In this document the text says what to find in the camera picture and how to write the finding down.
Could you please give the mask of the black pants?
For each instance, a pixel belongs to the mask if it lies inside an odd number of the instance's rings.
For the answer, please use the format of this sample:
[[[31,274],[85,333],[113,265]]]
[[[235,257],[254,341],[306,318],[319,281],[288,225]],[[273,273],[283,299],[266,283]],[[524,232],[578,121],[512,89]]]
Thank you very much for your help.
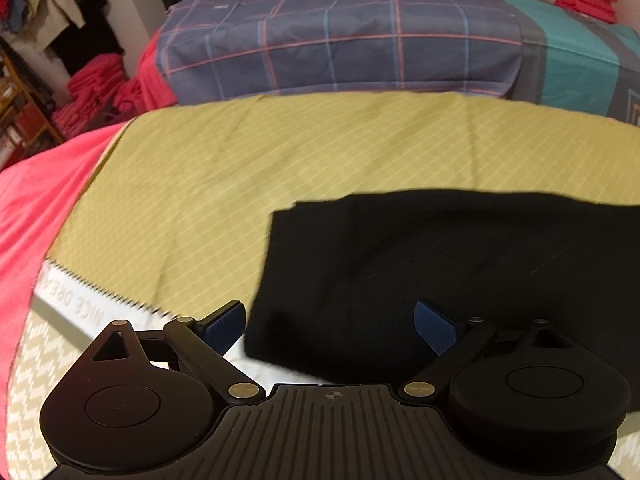
[[[272,215],[245,352],[329,382],[400,382],[436,358],[419,302],[454,322],[555,322],[636,386],[639,209],[455,190],[300,202]]]

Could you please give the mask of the pink bed cover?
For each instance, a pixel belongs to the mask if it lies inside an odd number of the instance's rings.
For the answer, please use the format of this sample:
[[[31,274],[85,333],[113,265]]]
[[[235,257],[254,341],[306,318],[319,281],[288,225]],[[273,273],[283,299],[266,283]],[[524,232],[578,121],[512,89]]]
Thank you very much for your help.
[[[1,423],[44,256],[121,124],[83,133],[1,173]]]

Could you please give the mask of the red clothes pile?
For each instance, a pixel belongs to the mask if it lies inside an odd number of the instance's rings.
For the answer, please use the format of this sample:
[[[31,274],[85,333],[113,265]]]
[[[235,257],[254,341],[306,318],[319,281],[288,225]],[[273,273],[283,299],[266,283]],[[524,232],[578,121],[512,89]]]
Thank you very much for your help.
[[[160,30],[142,52],[136,73],[128,77],[121,54],[100,54],[67,81],[70,100],[52,115],[66,140],[99,128],[108,116],[137,116],[175,105],[175,93],[156,66]]]

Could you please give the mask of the wooden shelf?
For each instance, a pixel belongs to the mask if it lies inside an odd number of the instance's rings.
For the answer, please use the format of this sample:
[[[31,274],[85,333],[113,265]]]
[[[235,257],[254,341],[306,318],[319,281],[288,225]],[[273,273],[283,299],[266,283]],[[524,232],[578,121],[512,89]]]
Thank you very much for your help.
[[[1,170],[65,142],[46,97],[1,50]]]

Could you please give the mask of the teal grey folded blanket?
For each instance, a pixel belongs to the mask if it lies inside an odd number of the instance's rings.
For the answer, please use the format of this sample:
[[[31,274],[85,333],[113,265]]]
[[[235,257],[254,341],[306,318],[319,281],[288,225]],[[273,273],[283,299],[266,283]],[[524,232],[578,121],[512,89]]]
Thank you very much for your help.
[[[509,98],[639,123],[639,35],[537,0],[501,0],[521,27]]]

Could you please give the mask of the blue plaid folded blanket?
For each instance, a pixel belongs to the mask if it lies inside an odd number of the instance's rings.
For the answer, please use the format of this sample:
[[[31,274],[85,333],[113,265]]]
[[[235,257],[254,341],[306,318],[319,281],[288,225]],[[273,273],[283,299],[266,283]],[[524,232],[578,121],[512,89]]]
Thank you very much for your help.
[[[523,39],[496,0],[182,0],[155,61],[182,104],[339,91],[505,96]]]

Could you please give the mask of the hanging clothes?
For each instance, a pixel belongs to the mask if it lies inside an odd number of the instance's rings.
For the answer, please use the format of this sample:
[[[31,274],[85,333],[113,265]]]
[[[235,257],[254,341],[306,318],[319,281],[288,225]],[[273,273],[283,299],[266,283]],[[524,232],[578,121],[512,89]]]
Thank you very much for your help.
[[[106,11],[108,0],[6,0],[1,5],[1,38],[60,60],[76,74],[101,54],[124,53]]]

